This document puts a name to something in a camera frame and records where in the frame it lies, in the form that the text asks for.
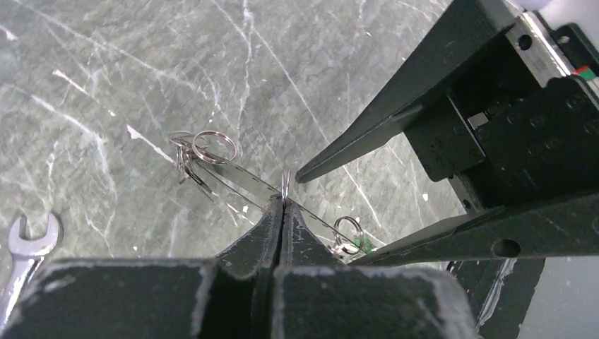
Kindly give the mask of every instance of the silver wrench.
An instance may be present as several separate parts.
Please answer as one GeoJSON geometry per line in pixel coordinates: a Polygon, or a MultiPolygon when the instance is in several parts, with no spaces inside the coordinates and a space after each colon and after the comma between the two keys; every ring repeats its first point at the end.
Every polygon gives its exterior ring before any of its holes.
{"type": "Polygon", "coordinates": [[[48,228],[43,237],[25,239],[26,230],[27,218],[21,215],[8,231],[8,250],[13,257],[13,268],[0,299],[0,333],[8,323],[23,286],[31,280],[44,257],[56,247],[62,235],[60,224],[52,213],[48,215],[48,228]]]}

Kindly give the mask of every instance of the wrench head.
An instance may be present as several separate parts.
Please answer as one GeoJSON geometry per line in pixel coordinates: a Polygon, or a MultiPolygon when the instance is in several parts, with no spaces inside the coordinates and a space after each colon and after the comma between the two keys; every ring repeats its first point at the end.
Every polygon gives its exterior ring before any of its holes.
{"type": "Polygon", "coordinates": [[[25,239],[26,230],[27,218],[21,215],[8,231],[8,250],[11,254],[26,258],[45,256],[56,247],[62,236],[60,223],[52,213],[48,215],[48,227],[43,237],[25,239]]]}

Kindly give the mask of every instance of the metal wire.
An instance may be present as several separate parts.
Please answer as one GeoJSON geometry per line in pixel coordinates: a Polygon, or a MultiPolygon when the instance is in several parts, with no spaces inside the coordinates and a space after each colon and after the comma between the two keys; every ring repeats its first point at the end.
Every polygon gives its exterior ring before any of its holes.
{"type": "MultiPolygon", "coordinates": [[[[212,200],[212,198],[209,196],[209,194],[213,194],[213,192],[208,188],[206,183],[204,183],[203,180],[196,174],[194,164],[197,164],[200,168],[202,168],[204,171],[206,171],[210,176],[212,176],[214,179],[219,181],[221,184],[225,185],[228,189],[235,192],[237,195],[241,196],[245,201],[249,202],[250,204],[252,204],[252,205],[258,207],[260,210],[264,211],[264,208],[255,204],[253,201],[251,201],[251,199],[248,199],[246,196],[244,196],[243,194],[238,192],[236,189],[233,189],[230,185],[226,184],[223,180],[219,179],[212,172],[203,168],[201,166],[201,163],[198,163],[199,160],[201,162],[207,162],[212,165],[220,165],[220,164],[225,163],[225,158],[220,157],[215,154],[212,154],[206,150],[206,148],[210,145],[210,142],[205,139],[205,136],[215,136],[217,138],[223,139],[226,143],[231,145],[231,147],[233,149],[232,156],[230,158],[228,158],[227,160],[233,161],[236,158],[237,146],[235,145],[235,142],[233,142],[233,140],[231,138],[229,138],[227,135],[225,135],[223,133],[220,133],[218,131],[202,131],[200,133],[194,134],[189,131],[175,131],[169,135],[169,142],[171,143],[171,145],[173,145],[177,149],[177,157],[176,157],[175,165],[177,166],[177,172],[178,172],[177,178],[178,178],[179,183],[183,184],[187,179],[192,179],[194,182],[196,182],[202,188],[202,191],[204,192],[204,194],[207,195],[210,200],[212,200]],[[205,141],[206,145],[204,145],[204,146],[198,145],[198,140],[205,141]]],[[[291,172],[290,171],[283,172],[283,175],[281,176],[281,191],[280,192],[281,192],[281,198],[283,200],[283,204],[285,204],[285,205],[287,204],[287,200],[289,197],[290,181],[291,181],[291,172]]],[[[334,249],[341,249],[341,251],[343,251],[344,253],[346,253],[348,255],[355,255],[359,252],[364,252],[364,249],[363,249],[364,244],[365,244],[364,231],[362,230],[362,227],[360,226],[359,222],[356,221],[356,219],[349,217],[349,216],[343,216],[341,218],[338,218],[332,227],[330,225],[326,225],[326,223],[324,225],[327,226],[327,228],[331,229],[331,231],[333,231],[333,237],[334,237],[334,242],[335,242],[334,249]],[[344,240],[350,242],[351,244],[354,244],[354,242],[350,238],[348,238],[347,236],[345,236],[343,233],[341,233],[339,231],[340,223],[343,220],[349,221],[352,224],[352,226],[356,229],[357,236],[358,236],[358,244],[357,244],[356,251],[349,250],[341,240],[343,238],[344,240]]]]}

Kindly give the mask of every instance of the marble surface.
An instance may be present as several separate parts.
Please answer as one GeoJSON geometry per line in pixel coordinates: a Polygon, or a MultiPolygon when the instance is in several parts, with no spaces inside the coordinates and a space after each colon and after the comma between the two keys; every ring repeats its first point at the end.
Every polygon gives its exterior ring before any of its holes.
{"type": "MultiPolygon", "coordinates": [[[[259,213],[178,185],[174,130],[222,131],[278,186],[341,134],[447,1],[0,0],[0,283],[5,234],[64,227],[51,258],[212,256],[259,213]]],[[[376,246],[462,208],[404,136],[291,196],[359,218],[376,246]]]]}

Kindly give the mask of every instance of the gray marble tabletop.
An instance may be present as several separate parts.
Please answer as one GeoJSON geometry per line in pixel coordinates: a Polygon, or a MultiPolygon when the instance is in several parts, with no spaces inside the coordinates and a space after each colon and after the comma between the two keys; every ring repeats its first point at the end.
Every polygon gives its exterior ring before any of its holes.
{"type": "MultiPolygon", "coordinates": [[[[0,283],[19,210],[34,236],[61,218],[50,260],[217,254],[259,213],[178,185],[169,133],[226,133],[237,163],[277,185],[350,125],[447,2],[0,0],[0,283]]],[[[290,195],[328,222],[357,218],[376,246],[463,212],[404,136],[290,195]]]]}

